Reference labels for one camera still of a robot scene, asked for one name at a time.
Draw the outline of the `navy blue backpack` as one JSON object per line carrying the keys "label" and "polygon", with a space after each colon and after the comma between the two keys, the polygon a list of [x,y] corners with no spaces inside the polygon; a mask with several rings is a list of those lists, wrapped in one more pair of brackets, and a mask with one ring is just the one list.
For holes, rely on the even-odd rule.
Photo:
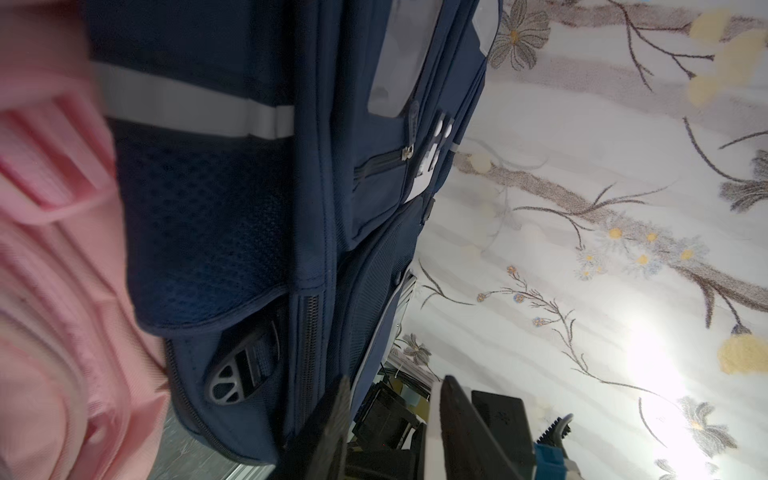
{"label": "navy blue backpack", "polygon": [[86,1],[127,285],[182,424],[275,464],[370,381],[498,1]]}

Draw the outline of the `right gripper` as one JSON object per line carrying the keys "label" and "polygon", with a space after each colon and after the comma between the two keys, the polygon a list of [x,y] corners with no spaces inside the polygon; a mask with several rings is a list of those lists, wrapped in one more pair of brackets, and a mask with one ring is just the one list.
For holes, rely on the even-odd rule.
{"label": "right gripper", "polygon": [[[351,386],[339,376],[268,479],[423,479],[430,400],[417,376],[380,366],[347,443]],[[522,478],[453,376],[442,381],[439,412],[447,479]]]}

